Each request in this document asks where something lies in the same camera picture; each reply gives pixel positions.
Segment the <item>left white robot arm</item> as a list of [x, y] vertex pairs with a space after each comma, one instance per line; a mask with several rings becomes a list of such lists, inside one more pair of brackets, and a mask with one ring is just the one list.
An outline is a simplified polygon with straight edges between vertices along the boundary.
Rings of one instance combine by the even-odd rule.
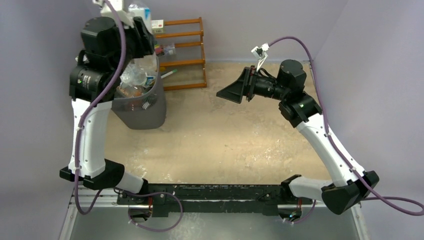
[[142, 17], [133, 26], [107, 16], [95, 17], [81, 30], [83, 49], [69, 76], [74, 116], [72, 156], [59, 176], [81, 181], [91, 190], [118, 188], [138, 205], [149, 199], [149, 183], [121, 163], [105, 158], [107, 121], [121, 74], [133, 59], [152, 55], [153, 35]]

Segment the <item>crushed bottle blue white label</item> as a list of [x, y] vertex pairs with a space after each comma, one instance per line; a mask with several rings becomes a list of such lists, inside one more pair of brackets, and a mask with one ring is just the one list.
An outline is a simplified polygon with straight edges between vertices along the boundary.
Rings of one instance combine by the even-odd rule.
[[121, 82], [135, 87], [150, 87], [156, 80], [157, 72], [152, 67], [129, 63], [120, 76]]

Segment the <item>amber tea bottle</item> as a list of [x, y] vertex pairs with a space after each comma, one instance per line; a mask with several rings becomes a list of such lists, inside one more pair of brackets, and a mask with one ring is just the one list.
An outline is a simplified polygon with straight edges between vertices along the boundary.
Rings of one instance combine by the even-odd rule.
[[117, 88], [116, 94], [120, 98], [136, 98], [141, 97], [146, 93], [146, 89], [142, 86], [119, 86]]

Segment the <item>clear bottle white cap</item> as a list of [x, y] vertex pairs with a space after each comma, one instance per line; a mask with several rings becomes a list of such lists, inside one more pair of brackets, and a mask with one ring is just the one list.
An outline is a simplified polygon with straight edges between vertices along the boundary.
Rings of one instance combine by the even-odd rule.
[[141, 17], [147, 30], [153, 34], [151, 10], [147, 5], [141, 0], [131, 0], [128, 5], [128, 11], [132, 17]]

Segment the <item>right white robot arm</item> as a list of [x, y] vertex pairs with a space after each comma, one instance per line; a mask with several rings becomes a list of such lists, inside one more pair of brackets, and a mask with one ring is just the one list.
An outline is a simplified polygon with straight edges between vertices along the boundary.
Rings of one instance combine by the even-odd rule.
[[315, 99], [305, 92], [307, 74], [303, 65], [292, 59], [281, 62], [276, 77], [255, 66], [245, 67], [238, 79], [216, 93], [237, 104], [254, 96], [278, 100], [281, 115], [301, 133], [317, 153], [330, 180], [310, 179], [299, 174], [282, 182], [280, 196], [288, 204], [299, 198], [318, 200], [334, 214], [364, 200], [379, 182], [375, 171], [366, 171], [350, 155], [344, 161], [332, 146], [336, 137], [325, 128], [324, 115]]

